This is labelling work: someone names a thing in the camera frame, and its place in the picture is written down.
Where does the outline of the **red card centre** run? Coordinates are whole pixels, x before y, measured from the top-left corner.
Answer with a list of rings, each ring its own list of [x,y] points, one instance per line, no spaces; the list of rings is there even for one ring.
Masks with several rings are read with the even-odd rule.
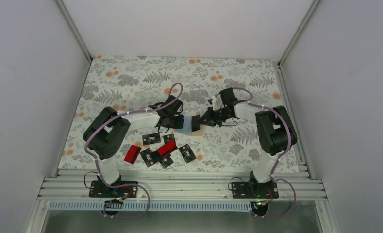
[[[164,159],[171,155],[172,152],[177,150],[178,147],[176,145],[175,140],[169,140],[165,144],[163,144],[161,147],[157,149],[160,156]]]

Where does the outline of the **black VIP card lower-left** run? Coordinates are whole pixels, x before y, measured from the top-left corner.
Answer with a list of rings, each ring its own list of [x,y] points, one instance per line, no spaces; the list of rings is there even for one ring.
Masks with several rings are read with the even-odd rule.
[[[140,155],[147,167],[157,163],[155,154],[153,154],[153,151],[150,148],[146,148],[145,150],[141,151]]]

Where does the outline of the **black card right of pile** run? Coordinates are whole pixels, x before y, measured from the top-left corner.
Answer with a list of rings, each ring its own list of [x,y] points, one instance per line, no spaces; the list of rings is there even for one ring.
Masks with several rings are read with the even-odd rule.
[[[190,162],[196,160],[196,156],[195,156],[194,152],[192,151],[189,144],[185,144],[183,146],[180,146],[178,148],[178,150],[179,150],[181,156],[183,157],[183,159],[186,163],[190,163]]]

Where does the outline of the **floral table mat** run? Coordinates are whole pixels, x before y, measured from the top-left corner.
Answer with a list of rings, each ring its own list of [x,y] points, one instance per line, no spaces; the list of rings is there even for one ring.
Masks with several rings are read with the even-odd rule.
[[[269,60],[178,57],[96,56],[91,64],[71,125],[60,169],[95,169],[84,151],[83,133],[101,110],[143,109],[177,95],[186,116],[202,115],[208,100],[233,88],[238,99],[269,107],[282,105],[273,62]],[[224,127],[205,127],[194,135],[175,134],[178,145],[189,145],[196,158],[186,162],[175,151],[167,171],[250,172],[266,153],[260,147],[256,124],[228,120]]]

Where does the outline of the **black VIP card top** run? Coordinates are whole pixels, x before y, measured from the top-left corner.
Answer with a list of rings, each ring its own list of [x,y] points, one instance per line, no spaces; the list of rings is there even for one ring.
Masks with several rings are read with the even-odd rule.
[[[161,142],[159,133],[151,133],[142,136],[143,145],[151,145]]]

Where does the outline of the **aluminium rail frame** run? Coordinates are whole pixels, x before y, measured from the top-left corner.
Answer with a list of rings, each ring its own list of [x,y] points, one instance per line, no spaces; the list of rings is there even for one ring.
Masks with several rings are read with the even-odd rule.
[[[45,178],[38,193],[41,199],[87,199],[83,183],[86,170],[59,170],[54,178]],[[151,200],[232,201],[228,189],[232,177],[249,178],[248,172],[171,172],[122,171],[123,180],[138,181]],[[312,180],[307,172],[277,173],[279,200],[324,200],[327,195],[321,180]]]

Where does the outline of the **black card small top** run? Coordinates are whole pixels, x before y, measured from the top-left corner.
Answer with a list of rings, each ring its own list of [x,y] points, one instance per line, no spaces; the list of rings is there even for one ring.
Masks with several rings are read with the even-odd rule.
[[[175,141],[174,134],[168,134],[163,136],[164,143],[167,143],[169,141]]]

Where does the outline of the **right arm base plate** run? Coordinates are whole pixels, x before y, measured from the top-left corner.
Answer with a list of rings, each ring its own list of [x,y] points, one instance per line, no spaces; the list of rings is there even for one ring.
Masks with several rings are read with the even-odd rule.
[[[266,183],[231,182],[231,191],[235,199],[277,199],[279,192],[273,181]]]

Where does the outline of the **red card left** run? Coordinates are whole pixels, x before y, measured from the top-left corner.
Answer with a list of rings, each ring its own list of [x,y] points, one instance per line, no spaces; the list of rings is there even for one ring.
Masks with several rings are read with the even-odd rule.
[[[124,157],[124,161],[130,164],[134,164],[140,152],[141,152],[141,147],[137,145],[131,145]]]

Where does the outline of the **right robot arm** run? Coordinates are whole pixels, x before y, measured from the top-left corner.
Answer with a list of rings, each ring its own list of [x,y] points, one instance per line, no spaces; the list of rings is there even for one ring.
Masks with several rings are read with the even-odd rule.
[[[247,100],[239,100],[235,88],[227,88],[208,99],[209,107],[200,120],[202,125],[223,126],[228,119],[243,119],[256,123],[262,156],[250,173],[249,193],[259,198],[267,191],[266,183],[274,182],[274,172],[281,158],[297,143],[298,137],[287,109],[253,103],[253,94]]]

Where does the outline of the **red card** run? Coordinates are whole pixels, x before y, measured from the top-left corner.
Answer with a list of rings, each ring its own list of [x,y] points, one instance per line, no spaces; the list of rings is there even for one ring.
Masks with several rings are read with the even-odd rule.
[[[172,152],[177,150],[178,147],[176,145],[175,140],[169,140],[165,144],[163,144],[161,147],[157,149],[160,156],[164,159],[171,155]]]
[[[131,145],[124,157],[124,161],[130,164],[134,164],[140,152],[141,152],[141,147],[137,145]]]

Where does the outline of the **black card bottom centre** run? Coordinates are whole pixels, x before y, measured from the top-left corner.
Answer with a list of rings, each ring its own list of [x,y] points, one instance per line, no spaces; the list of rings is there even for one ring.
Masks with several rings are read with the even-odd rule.
[[[168,156],[168,157],[160,160],[159,163],[163,167],[163,169],[166,169],[169,166],[171,166],[174,163],[174,161],[172,160],[172,158],[170,156]]]

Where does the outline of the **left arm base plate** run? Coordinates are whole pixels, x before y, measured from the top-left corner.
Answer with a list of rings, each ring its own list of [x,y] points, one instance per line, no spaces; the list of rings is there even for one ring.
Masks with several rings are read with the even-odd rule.
[[[101,181],[92,181],[88,196],[91,198],[136,198],[137,191],[136,186],[109,188]]]

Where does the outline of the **plain black card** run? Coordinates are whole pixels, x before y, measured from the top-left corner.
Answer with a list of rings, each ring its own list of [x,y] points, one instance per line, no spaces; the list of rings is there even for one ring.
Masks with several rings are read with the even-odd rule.
[[[200,114],[191,118],[191,132],[196,132],[201,129]]]

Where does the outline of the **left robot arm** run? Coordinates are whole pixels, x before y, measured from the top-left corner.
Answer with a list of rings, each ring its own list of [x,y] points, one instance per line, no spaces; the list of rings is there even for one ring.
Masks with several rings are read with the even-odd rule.
[[[170,95],[165,102],[144,109],[119,113],[105,107],[83,134],[84,151],[96,163],[101,190],[110,197],[120,192],[120,172],[115,154],[128,132],[150,127],[180,129],[184,125],[183,102]]]

